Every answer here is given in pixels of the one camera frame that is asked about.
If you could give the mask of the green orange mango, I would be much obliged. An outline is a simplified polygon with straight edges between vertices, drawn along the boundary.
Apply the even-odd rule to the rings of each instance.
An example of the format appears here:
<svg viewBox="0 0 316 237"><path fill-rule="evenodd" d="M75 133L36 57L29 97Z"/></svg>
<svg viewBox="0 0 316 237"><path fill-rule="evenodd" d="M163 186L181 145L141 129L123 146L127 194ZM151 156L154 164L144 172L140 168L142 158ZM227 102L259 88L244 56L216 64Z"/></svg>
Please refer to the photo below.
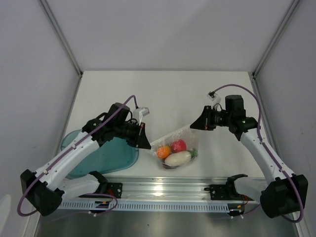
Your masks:
<svg viewBox="0 0 316 237"><path fill-rule="evenodd" d="M160 146L156 150L156 155L159 159L167 158L171 153L171 148L169 146Z"/></svg>

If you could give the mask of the clear zip top bag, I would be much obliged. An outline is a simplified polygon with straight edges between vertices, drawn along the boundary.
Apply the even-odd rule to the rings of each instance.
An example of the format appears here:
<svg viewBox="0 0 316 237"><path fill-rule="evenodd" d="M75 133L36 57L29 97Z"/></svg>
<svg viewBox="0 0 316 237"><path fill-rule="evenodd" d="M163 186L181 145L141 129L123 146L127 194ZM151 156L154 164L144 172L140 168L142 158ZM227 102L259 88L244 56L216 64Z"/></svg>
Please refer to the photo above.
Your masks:
<svg viewBox="0 0 316 237"><path fill-rule="evenodd" d="M199 139L196 132L186 125L151 143L150 155L164 169L178 169L198 157Z"/></svg>

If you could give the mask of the bright red tomato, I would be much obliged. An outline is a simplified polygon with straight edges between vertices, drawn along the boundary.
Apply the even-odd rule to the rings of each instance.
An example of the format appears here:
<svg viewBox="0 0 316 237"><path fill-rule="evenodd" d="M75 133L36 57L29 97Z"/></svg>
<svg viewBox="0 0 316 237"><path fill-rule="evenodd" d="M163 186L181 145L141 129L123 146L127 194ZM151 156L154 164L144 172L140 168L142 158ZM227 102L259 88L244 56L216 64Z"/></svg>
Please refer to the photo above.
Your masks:
<svg viewBox="0 0 316 237"><path fill-rule="evenodd" d="M172 153L178 153L178 152L186 151L187 145L184 140L178 139L178 140L173 141L170 144L170 148L171 148Z"/></svg>

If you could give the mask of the white radish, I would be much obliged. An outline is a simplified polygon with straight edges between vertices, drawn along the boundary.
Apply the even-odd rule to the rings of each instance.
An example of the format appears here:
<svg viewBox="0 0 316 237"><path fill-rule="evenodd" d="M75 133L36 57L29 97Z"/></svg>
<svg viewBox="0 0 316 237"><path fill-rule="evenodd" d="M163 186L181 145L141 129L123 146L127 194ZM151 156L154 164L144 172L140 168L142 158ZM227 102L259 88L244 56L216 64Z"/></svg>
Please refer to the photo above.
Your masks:
<svg viewBox="0 0 316 237"><path fill-rule="evenodd" d="M168 166L174 167L174 166L181 166L192 159L194 159L198 155L196 150L191 150L191 151L181 151L178 153L173 153L169 155L164 163Z"/></svg>

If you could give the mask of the dark red apple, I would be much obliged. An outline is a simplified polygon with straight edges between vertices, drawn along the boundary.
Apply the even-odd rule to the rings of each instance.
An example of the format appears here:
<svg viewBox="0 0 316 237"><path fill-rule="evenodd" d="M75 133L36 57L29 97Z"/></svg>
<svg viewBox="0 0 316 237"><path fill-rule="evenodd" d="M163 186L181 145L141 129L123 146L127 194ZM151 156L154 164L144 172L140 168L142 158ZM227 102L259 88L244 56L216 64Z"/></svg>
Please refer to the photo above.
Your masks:
<svg viewBox="0 0 316 237"><path fill-rule="evenodd" d="M164 169L167 169L167 170L179 168L179 166L169 166L169 165L166 165L166 164L163 164L162 167L163 167Z"/></svg>

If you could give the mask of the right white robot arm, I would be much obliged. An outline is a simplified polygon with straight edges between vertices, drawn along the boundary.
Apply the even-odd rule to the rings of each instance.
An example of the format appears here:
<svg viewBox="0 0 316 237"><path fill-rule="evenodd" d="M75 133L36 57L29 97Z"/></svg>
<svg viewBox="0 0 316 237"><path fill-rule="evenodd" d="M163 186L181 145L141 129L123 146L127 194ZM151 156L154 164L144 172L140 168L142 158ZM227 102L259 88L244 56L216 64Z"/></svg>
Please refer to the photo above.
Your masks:
<svg viewBox="0 0 316 237"><path fill-rule="evenodd" d="M190 128L213 131L218 126L227 127L247 148L267 183L261 187L248 176L233 176L229 178L232 183L225 187L226 195L231 199L245 195L258 201L264 213L270 218L282 216L292 223L302 221L308 181L304 175L295 175L272 150L270 144L264 141L257 120L247 117L243 106L221 111L205 106L202 114Z"/></svg>

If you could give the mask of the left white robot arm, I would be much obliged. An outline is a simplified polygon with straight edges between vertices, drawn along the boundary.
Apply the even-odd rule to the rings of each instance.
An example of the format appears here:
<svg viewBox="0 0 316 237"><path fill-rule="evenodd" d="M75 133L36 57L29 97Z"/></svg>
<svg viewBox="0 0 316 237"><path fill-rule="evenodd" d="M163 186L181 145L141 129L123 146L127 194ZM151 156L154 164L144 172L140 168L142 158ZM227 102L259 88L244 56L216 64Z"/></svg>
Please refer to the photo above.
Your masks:
<svg viewBox="0 0 316 237"><path fill-rule="evenodd" d="M66 176L87 156L105 143L120 138L127 145L138 149L151 149L145 133L143 117L149 114L147 107L131 111L128 106L114 103L106 113L89 120L75 139L56 157L36 171L26 169L20 175L22 202L28 202L42 216L52 214L64 200L79 196L103 197L107 192L107 179L98 171L91 171L83 177L66 181Z"/></svg>

